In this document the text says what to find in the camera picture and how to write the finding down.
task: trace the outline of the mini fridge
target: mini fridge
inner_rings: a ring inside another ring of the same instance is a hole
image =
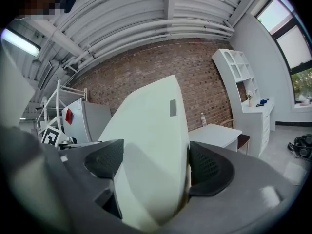
[[[72,112],[71,124],[66,121],[66,113]],[[62,110],[64,133],[74,137],[77,143],[98,141],[112,118],[109,106],[94,104],[78,99]]]

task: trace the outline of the plastic bottle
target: plastic bottle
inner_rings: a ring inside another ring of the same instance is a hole
[[[206,117],[205,117],[204,113],[200,113],[200,114],[201,114],[201,116],[200,116],[201,123],[203,124],[203,127],[207,126]]]

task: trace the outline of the white desk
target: white desk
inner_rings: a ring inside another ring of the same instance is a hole
[[[241,130],[209,124],[190,131],[189,139],[237,152],[237,137],[240,134],[242,134]]]

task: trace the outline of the air vent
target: air vent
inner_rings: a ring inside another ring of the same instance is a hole
[[[41,77],[40,77],[40,79],[38,81],[38,88],[39,88],[39,90],[42,89],[42,86],[43,86],[45,80],[47,79],[48,74],[51,71],[51,69],[52,69],[52,65],[51,65],[50,62],[48,62],[47,65],[44,67],[42,75],[41,75]]]

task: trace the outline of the brick wall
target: brick wall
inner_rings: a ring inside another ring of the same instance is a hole
[[[207,123],[231,119],[230,102],[211,58],[228,42],[210,39],[177,39],[152,43],[117,55],[91,69],[73,87],[89,91],[89,101],[109,105],[112,115],[134,90],[175,75],[181,87],[189,131]]]

